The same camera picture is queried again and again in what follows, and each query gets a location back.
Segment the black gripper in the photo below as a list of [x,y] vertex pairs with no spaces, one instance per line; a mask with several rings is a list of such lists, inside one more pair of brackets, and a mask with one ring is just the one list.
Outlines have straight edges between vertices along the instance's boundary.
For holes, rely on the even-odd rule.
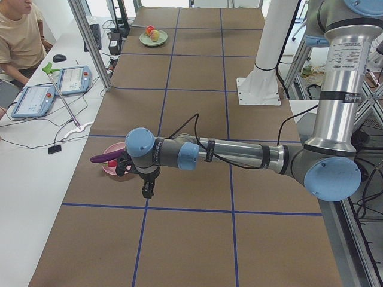
[[115,172],[118,176],[124,176],[126,172],[139,175],[144,181],[142,187],[142,195],[146,199],[154,196],[154,187],[156,178],[160,175],[159,166],[151,166],[149,168],[136,167],[131,156],[127,151],[123,151],[117,158],[117,167]]

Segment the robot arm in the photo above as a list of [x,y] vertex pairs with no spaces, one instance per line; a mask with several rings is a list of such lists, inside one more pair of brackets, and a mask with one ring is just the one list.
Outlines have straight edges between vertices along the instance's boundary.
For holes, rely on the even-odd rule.
[[[237,130],[258,132],[277,126],[281,101],[276,72],[280,53],[295,18],[297,1],[272,1],[253,70],[237,79],[239,106],[230,119]],[[340,201],[361,184],[351,143],[372,41],[382,32],[381,1],[309,1],[305,44],[328,48],[316,112],[303,113],[312,134],[303,145],[275,146],[204,138],[179,131],[155,136],[138,127],[126,136],[116,172],[136,173],[142,193],[151,198],[161,167],[193,170],[198,159],[222,161],[248,170],[270,169],[302,184],[324,201]]]

